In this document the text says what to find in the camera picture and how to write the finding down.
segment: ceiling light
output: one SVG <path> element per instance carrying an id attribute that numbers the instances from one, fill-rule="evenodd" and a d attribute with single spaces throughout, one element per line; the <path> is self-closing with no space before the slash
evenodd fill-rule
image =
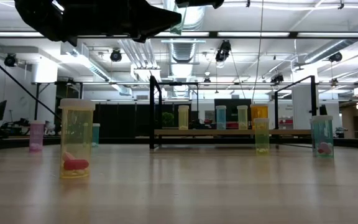
<path id="1" fill-rule="evenodd" d="M 65 10 L 65 8 L 63 8 L 63 6 L 61 6 L 59 3 L 57 3 L 56 0 L 53 0 L 52 4 L 54 4 L 60 11 Z"/>
<path id="2" fill-rule="evenodd" d="M 358 32 L 300 32 L 298 37 L 358 37 Z"/>
<path id="3" fill-rule="evenodd" d="M 161 40 L 161 43 L 163 44 L 205 44 L 205 40 Z"/>
<path id="4" fill-rule="evenodd" d="M 288 37 L 289 32 L 218 32 L 218 37 Z"/>
<path id="5" fill-rule="evenodd" d="M 161 32 L 156 37 L 207 37 L 209 32 L 182 32 L 181 35 L 171 34 L 170 32 Z"/>
<path id="6" fill-rule="evenodd" d="M 0 37 L 43 37 L 38 32 L 0 32 Z"/>

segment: pink object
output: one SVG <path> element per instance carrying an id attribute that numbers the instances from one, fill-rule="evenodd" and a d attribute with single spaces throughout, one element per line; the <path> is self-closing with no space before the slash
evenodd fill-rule
<path id="1" fill-rule="evenodd" d="M 75 157 L 73 155 L 71 155 L 69 152 L 65 152 L 63 155 L 63 161 L 69 161 L 69 160 L 73 160 L 75 159 Z"/>
<path id="2" fill-rule="evenodd" d="M 30 122 L 30 152 L 41 151 L 44 144 L 45 121 Z"/>
<path id="3" fill-rule="evenodd" d="M 89 165 L 86 159 L 70 159 L 65 161 L 63 168 L 65 170 L 82 170 L 88 168 Z"/>
<path id="4" fill-rule="evenodd" d="M 319 145 L 318 153 L 325 153 L 326 155 L 330 155 L 332 153 L 332 145 L 326 142 L 322 142 Z"/>

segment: wooden table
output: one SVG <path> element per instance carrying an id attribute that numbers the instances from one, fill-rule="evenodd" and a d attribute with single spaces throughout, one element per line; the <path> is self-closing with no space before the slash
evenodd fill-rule
<path id="1" fill-rule="evenodd" d="M 88 178 L 59 179 L 59 165 L 59 146 L 1 149 L 0 223 L 358 224 L 358 149 L 101 144 Z"/>

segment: clear plastic container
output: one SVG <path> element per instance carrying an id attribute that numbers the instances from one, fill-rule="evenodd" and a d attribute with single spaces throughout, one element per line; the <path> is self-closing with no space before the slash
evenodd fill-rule
<path id="1" fill-rule="evenodd" d="M 237 106 L 237 113 L 239 116 L 239 129 L 248 129 L 248 106 Z"/>
<path id="2" fill-rule="evenodd" d="M 314 116 L 313 123 L 314 151 L 317 157 L 334 157 L 333 117 L 329 115 Z"/>
<path id="3" fill-rule="evenodd" d="M 226 130 L 226 106 L 215 106 L 216 108 L 216 129 Z"/>
<path id="4" fill-rule="evenodd" d="M 257 155 L 268 155 L 270 150 L 269 142 L 269 119 L 256 118 L 255 124 L 255 148 Z"/>
<path id="5" fill-rule="evenodd" d="M 189 129 L 189 106 L 180 105 L 178 109 L 179 114 L 179 130 Z"/>
<path id="6" fill-rule="evenodd" d="M 39 152 L 44 145 L 45 121 L 30 122 L 30 152 Z"/>
<path id="7" fill-rule="evenodd" d="M 316 143 L 314 142 L 314 129 L 313 129 L 313 122 L 312 119 L 309 120 L 310 122 L 310 132 L 311 132 L 311 150 L 313 155 L 316 155 Z"/>
<path id="8" fill-rule="evenodd" d="M 92 124 L 92 147 L 99 147 L 100 124 Z"/>
<path id="9" fill-rule="evenodd" d="M 254 121 L 256 118 L 268 118 L 269 106 L 268 105 L 251 105 L 251 120 L 252 129 L 255 129 Z"/>
<path id="10" fill-rule="evenodd" d="M 60 108 L 63 110 L 60 178 L 86 177 L 90 173 L 95 103 L 62 99 Z"/>

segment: wire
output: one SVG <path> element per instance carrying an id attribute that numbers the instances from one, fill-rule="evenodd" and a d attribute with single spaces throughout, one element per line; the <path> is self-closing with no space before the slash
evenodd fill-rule
<path id="1" fill-rule="evenodd" d="M 252 92 L 252 99 L 251 103 L 254 102 L 254 96 L 255 96 L 255 89 L 256 89 L 256 82 L 258 81 L 258 72 L 259 72 L 259 61 L 260 61 L 260 48 L 262 46 L 262 29 L 264 28 L 264 4 L 265 0 L 262 0 L 262 15 L 260 18 L 260 37 L 259 37 L 259 51 L 258 51 L 258 60 L 257 60 L 257 67 L 256 67 L 256 77 L 255 77 L 255 83 L 254 83 L 254 90 Z"/>
<path id="2" fill-rule="evenodd" d="M 246 94 L 244 93 L 244 89 L 242 88 L 242 84 L 241 84 L 241 80 L 240 80 L 240 75 L 239 75 L 239 72 L 237 71 L 236 62 L 234 61 L 233 51 L 230 50 L 230 53 L 231 53 L 231 57 L 233 58 L 233 64 L 234 64 L 234 68 L 236 69 L 237 78 L 239 79 L 239 83 L 240 83 L 240 88 L 241 88 L 241 91 L 242 91 L 242 95 L 244 96 L 244 99 L 245 99 L 245 98 L 246 98 Z"/>
<path id="3" fill-rule="evenodd" d="M 218 65 L 215 63 L 215 71 L 216 71 L 216 92 L 218 93 Z"/>

